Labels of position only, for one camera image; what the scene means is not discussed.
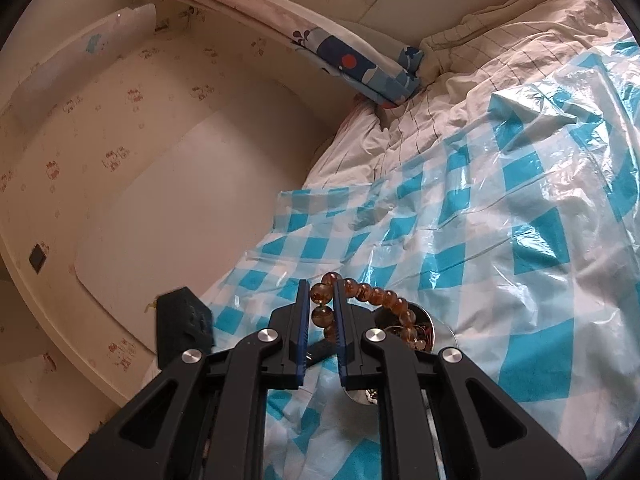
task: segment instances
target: blue checkered plastic sheet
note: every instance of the blue checkered plastic sheet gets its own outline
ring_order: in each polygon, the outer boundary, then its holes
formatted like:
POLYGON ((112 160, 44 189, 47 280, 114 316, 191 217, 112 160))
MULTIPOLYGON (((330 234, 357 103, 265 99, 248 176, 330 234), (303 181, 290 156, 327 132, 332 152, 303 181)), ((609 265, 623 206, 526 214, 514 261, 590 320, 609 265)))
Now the blue checkered plastic sheet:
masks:
MULTIPOLYGON (((640 415, 640 50, 593 48, 371 185, 283 193, 271 233, 217 286, 229 348, 329 270, 392 288, 590 478, 640 415)), ((321 333, 311 327, 310 341, 321 333)), ((266 480, 380 478, 377 411, 335 359, 271 392, 266 480)))

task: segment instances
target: metal screw head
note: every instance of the metal screw head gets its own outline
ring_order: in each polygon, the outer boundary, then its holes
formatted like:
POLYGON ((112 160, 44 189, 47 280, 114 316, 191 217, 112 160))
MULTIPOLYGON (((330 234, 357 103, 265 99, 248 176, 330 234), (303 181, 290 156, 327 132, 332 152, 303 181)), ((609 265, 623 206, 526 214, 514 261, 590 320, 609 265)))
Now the metal screw head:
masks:
POLYGON ((380 341, 385 340, 386 333, 380 328, 369 328, 369 330, 364 333, 364 337, 366 337, 369 341, 379 343, 380 341))
POLYGON ((457 348, 445 348, 442 351, 442 358, 447 363, 459 363, 462 361, 462 352, 457 348))
POLYGON ((278 332, 276 332, 273 328, 263 328, 258 332, 258 339, 263 343, 270 343, 271 341, 276 341, 278 338, 278 332))
POLYGON ((200 359, 202 359, 202 352, 197 348, 191 348, 190 350, 182 352, 182 361, 188 365, 197 363, 200 359))

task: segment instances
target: white board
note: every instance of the white board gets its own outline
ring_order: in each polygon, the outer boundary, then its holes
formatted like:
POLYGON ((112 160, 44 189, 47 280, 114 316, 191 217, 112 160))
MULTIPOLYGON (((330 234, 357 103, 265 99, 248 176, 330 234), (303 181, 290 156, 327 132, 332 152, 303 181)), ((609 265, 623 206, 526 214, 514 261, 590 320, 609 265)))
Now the white board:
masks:
POLYGON ((265 82, 213 113, 158 158, 92 224, 76 274, 155 351, 160 294, 204 293, 268 232, 274 200, 297 189, 327 132, 298 99, 265 82))

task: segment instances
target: blue gripper pad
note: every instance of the blue gripper pad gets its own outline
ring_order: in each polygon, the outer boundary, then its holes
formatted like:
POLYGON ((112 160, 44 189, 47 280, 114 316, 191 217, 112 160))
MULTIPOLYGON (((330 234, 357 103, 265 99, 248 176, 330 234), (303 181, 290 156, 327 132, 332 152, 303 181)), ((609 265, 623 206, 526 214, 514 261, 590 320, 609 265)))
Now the blue gripper pad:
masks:
POLYGON ((334 318, 336 327, 335 352, 338 356, 338 375, 340 375, 340 384, 342 386, 345 386, 345 382, 347 380, 347 341, 344 321, 346 305, 347 301, 344 295, 344 282, 343 280, 340 280, 334 284, 334 318))
POLYGON ((306 346, 309 336, 309 283, 307 280, 300 280, 298 283, 298 294, 296 303, 291 313, 293 323, 297 326, 291 327, 289 358, 296 363, 296 380, 298 386, 302 386, 305 381, 306 371, 306 346))

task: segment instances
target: bead bracelet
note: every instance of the bead bracelet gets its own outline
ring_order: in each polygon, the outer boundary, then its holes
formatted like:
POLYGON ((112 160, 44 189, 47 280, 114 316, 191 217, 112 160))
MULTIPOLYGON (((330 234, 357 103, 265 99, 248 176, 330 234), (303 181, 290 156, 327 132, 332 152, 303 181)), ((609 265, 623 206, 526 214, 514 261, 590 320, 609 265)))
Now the bead bracelet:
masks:
MULTIPOLYGON (((334 311, 328 306, 328 303, 334 297, 334 283, 341 279, 340 274, 328 272, 322 277, 320 283, 316 283, 309 291, 309 298, 317 305, 311 313, 311 321, 318 328, 324 329, 324 337, 334 343, 336 342, 334 311)), ((409 308, 409 302, 405 298, 398 298, 398 295, 392 290, 383 290, 378 286, 371 286, 369 283, 358 283, 353 278, 344 280, 344 293, 348 299, 356 298, 364 303, 368 302, 373 306, 382 306, 390 310, 400 320, 400 339, 412 348, 419 350, 423 350, 427 346, 425 340, 417 339, 415 312, 409 308)))

